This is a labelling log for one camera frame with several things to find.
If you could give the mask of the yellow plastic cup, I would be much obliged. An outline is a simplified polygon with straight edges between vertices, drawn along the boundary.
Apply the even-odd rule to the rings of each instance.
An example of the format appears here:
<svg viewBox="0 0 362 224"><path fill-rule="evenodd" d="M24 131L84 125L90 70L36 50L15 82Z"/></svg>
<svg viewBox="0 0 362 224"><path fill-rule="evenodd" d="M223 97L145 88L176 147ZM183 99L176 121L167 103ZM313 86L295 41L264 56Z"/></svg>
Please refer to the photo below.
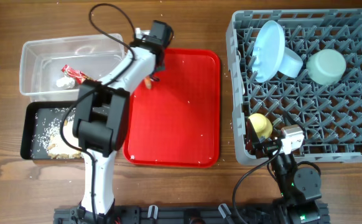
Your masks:
<svg viewBox="0 0 362 224"><path fill-rule="evenodd" d="M248 117L250 120L257 137L259 139L267 139L272 134L272 123L263 114L254 113Z"/></svg>

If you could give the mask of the white plastic spoon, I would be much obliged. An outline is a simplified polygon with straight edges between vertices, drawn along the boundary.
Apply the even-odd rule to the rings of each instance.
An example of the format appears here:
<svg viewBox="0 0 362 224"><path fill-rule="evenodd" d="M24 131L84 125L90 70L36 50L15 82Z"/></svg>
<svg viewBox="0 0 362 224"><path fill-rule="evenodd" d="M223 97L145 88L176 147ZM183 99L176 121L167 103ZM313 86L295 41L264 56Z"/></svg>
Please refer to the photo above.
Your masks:
<svg viewBox="0 0 362 224"><path fill-rule="evenodd" d="M241 53L240 53L240 51L237 50L237 49L236 49L236 58L237 58L237 61L238 61L238 66L239 66L239 82L240 82L240 84L241 84L242 95L244 95L245 92L246 92L246 90L245 90L245 87L244 87L243 77L242 77L241 69L240 69Z"/></svg>

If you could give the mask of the red candy wrapper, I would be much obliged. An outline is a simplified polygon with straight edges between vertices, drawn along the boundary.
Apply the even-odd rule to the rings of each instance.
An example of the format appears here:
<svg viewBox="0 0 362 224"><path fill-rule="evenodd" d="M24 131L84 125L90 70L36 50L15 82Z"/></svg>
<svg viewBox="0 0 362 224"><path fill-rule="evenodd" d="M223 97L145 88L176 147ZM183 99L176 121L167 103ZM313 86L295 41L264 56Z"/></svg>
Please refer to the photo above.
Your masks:
<svg viewBox="0 0 362 224"><path fill-rule="evenodd" d="M68 65L65 65L62 68L62 72L66 74L66 76L73 78L79 85L81 85L85 80L93 80L91 77L85 75L83 72L75 70Z"/></svg>

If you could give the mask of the light blue bowl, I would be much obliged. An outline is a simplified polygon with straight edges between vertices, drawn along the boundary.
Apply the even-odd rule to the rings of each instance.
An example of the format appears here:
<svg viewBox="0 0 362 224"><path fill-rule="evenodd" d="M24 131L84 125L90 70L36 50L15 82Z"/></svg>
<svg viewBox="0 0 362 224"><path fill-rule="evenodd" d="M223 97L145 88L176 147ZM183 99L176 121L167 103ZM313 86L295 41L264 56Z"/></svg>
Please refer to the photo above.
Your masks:
<svg viewBox="0 0 362 224"><path fill-rule="evenodd" d="M278 71L290 78L296 78L302 66L303 61L299 55L286 47Z"/></svg>

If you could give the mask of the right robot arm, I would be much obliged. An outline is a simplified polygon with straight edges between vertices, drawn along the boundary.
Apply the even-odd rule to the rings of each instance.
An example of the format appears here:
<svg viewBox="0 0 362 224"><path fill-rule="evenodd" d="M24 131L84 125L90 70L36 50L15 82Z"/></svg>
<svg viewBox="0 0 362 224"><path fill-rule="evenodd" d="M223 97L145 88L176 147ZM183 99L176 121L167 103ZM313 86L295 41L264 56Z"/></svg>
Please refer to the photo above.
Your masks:
<svg viewBox="0 0 362 224"><path fill-rule="evenodd" d="M246 149L270 164L282 198L274 201L274 213L281 223L317 223L321 219L317 200L322 197L321 172L317 165L296 162L293 152L304 144L304 132L298 124L282 128L276 140L261 142L253 124L247 122Z"/></svg>

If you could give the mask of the light blue plate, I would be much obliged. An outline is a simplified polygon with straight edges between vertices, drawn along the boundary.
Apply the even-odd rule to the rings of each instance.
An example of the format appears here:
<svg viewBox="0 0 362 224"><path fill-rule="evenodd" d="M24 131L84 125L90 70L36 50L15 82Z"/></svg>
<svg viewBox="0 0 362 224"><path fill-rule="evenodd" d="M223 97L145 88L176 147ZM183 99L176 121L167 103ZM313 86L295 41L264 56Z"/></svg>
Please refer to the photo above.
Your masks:
<svg viewBox="0 0 362 224"><path fill-rule="evenodd" d="M254 42L252 71L259 83L270 80L279 70L285 50L285 34L280 24L266 22Z"/></svg>

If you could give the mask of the white tissue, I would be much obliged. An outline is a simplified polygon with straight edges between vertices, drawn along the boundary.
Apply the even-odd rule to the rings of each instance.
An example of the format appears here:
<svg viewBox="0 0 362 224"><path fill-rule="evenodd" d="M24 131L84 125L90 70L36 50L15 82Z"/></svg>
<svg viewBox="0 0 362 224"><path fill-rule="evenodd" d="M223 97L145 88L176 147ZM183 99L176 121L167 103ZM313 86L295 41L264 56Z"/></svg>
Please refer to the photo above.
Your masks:
<svg viewBox="0 0 362 224"><path fill-rule="evenodd" d="M71 89L75 86L75 80L72 77L62 77L56 81L56 86L63 89Z"/></svg>

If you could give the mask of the orange carrot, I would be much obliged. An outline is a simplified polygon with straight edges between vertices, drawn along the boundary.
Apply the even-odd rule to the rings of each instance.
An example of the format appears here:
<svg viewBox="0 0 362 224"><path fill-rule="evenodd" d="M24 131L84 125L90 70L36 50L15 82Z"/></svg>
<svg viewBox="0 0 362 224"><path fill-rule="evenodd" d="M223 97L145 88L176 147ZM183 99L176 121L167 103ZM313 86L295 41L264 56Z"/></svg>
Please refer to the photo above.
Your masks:
<svg viewBox="0 0 362 224"><path fill-rule="evenodd" d="M152 89L152 81L149 77L145 77L144 84L148 90Z"/></svg>

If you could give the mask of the pale green bowl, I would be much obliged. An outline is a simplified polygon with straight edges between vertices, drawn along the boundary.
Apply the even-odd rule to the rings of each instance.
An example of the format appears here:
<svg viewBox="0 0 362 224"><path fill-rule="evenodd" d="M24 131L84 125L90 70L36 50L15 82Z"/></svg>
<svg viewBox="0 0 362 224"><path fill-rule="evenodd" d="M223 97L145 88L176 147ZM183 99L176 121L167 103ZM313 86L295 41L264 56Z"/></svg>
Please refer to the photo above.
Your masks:
<svg viewBox="0 0 362 224"><path fill-rule="evenodd" d="M319 85L333 85L339 82L346 70L343 55L333 49L321 50L312 55L307 63L309 77Z"/></svg>

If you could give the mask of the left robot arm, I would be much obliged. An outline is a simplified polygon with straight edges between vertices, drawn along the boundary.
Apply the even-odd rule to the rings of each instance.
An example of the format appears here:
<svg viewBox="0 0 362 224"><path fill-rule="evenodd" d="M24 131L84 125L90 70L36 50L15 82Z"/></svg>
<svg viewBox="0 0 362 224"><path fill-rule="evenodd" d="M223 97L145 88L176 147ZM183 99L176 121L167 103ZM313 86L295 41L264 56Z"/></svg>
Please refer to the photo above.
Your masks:
<svg viewBox="0 0 362 224"><path fill-rule="evenodd" d="M136 32L126 57L98 81L85 81L75 103L73 135L85 161L85 194L75 223L114 223L114 160L128 134L130 96L146 77L164 66L171 26L154 21Z"/></svg>

